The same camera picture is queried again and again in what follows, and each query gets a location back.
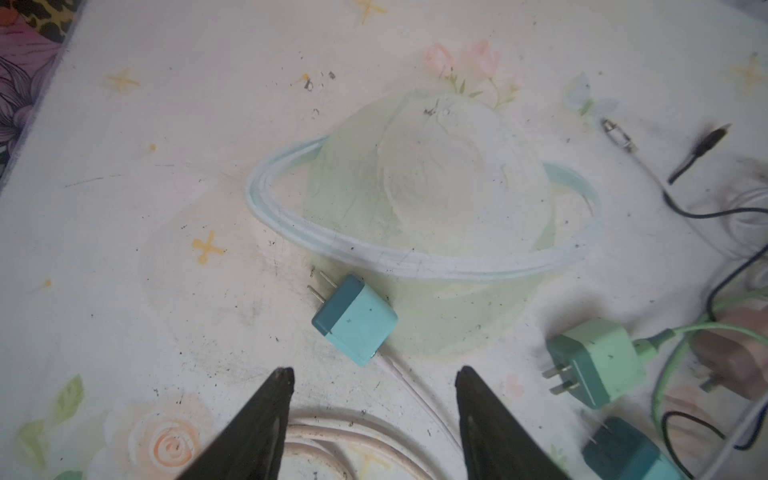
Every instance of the dark teal power adapter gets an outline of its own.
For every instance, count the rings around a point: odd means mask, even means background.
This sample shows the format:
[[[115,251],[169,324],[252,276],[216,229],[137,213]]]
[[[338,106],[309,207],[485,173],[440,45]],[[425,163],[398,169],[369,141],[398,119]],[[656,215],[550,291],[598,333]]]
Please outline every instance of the dark teal power adapter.
[[[357,275],[348,274],[337,286],[324,272],[319,273],[334,291],[326,300],[307,285],[323,302],[312,324],[337,349],[364,366],[395,329],[397,314]]]
[[[667,456],[640,430],[610,417],[581,451],[602,480],[681,480]]]

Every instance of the tabletop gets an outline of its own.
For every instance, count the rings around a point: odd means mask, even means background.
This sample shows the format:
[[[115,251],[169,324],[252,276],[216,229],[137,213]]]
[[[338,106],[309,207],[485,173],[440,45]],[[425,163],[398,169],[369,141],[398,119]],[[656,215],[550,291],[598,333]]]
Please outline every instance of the tabletop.
[[[583,260],[496,283],[371,274],[401,317],[386,345],[456,431],[455,374],[473,366],[572,478],[597,478],[580,450],[606,416],[660,441],[649,411],[663,360],[591,411],[548,391],[544,341],[594,316],[633,336],[689,323],[730,260],[666,208],[594,120],[606,108],[660,176],[702,129],[733,124],[674,186],[686,207],[764,174],[764,22],[716,0],[100,0],[79,17],[0,192],[0,476],[172,478],[127,453],[112,465],[105,452],[151,435],[147,412],[187,419],[180,428],[199,449],[273,369],[292,366],[294,417],[387,429],[436,478],[464,478],[398,383],[311,325],[319,302],[306,285],[327,288],[318,269],[347,269],[257,220],[244,191],[275,152],[332,134],[388,94],[470,94],[440,71],[465,75],[467,61],[498,88],[480,78],[475,100],[514,122],[538,161],[599,194],[601,234]],[[302,194],[296,182],[285,201]],[[594,220],[582,194],[553,188],[555,243]],[[456,297],[478,305],[441,305]],[[701,392],[700,367],[685,365],[666,401],[729,428],[746,401]],[[691,468],[719,442],[675,435]],[[366,452],[346,455],[358,478],[403,476]],[[731,478],[765,471],[757,456],[730,462]],[[282,478],[332,478],[305,464],[286,461]]]

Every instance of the green cable strain relief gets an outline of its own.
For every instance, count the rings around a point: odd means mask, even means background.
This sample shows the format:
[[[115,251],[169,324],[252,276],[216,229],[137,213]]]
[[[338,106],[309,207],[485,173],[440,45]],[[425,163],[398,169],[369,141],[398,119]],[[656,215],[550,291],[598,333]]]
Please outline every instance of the green cable strain relief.
[[[646,363],[648,360],[653,359],[659,354],[659,348],[676,336],[676,333],[670,329],[666,329],[661,333],[657,333],[654,336],[649,336],[646,339],[639,339],[632,342],[634,351],[637,353],[637,357],[642,363]]]

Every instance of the butterfly illustration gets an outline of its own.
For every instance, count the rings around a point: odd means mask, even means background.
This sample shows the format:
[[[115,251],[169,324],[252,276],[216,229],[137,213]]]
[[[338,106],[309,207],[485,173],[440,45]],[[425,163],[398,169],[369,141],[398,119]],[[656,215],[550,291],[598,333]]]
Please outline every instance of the butterfly illustration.
[[[569,110],[577,112],[595,128],[600,128],[603,120],[613,114],[619,106],[619,100],[615,98],[594,100],[589,78],[584,72],[568,84],[564,102]]]

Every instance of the rose illustration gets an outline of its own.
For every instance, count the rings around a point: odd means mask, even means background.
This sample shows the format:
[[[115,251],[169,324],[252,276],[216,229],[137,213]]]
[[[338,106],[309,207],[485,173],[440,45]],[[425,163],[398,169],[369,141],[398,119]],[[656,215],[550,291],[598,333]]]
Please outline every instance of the rose illustration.
[[[453,70],[453,55],[439,43],[424,50],[424,64],[438,75],[450,75]]]
[[[491,42],[487,38],[474,43],[468,53],[469,61],[477,73],[484,78],[491,78],[496,74],[502,53],[491,51]]]
[[[159,404],[117,402],[104,422],[107,443],[91,460],[88,480],[172,480],[210,438],[210,413],[193,396]]]

